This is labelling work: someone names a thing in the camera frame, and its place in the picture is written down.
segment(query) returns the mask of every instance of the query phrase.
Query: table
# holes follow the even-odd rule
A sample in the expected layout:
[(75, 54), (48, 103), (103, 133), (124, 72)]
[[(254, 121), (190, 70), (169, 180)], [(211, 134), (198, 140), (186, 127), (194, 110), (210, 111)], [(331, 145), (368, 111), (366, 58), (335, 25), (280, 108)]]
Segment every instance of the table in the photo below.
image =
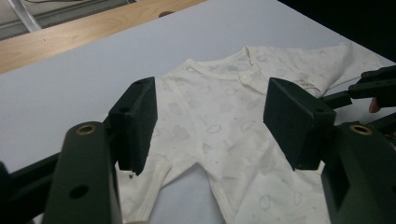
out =
[[(148, 9), (141, 9), (141, 15), (146, 15)], [(110, 19), (104, 20), (90, 20), (94, 33), (98, 32), (93, 28), (97, 22)], [(107, 29), (115, 33), (112, 27), (117, 24), (115, 19)], [(212, 61), (245, 45), (314, 49), (346, 41), (275, 0), (208, 0), (90, 44), (80, 41), (80, 35), (54, 37), (50, 53), (44, 57), (47, 60), (40, 62), (40, 43), (47, 40), (38, 35), (42, 39), (31, 43), (37, 50), (33, 55), (39, 59), (21, 56), (9, 61), (8, 57), (18, 58), (23, 49), (4, 54), (1, 49), (10, 48), (0, 45), (0, 67), (10, 64), (3, 70), (10, 72), (0, 76), (0, 158), (11, 172), (58, 152), (70, 127), (102, 118), (133, 81), (162, 76), (188, 58)], [(86, 45), (50, 57), (64, 51), (57, 47), (56, 39), (76, 42), (75, 47)], [(19, 61), (30, 65), (11, 71), (21, 66)], [(178, 207), (169, 206), (170, 202)], [(222, 221), (205, 172), (197, 166), (162, 189), (150, 217), (150, 223)]]

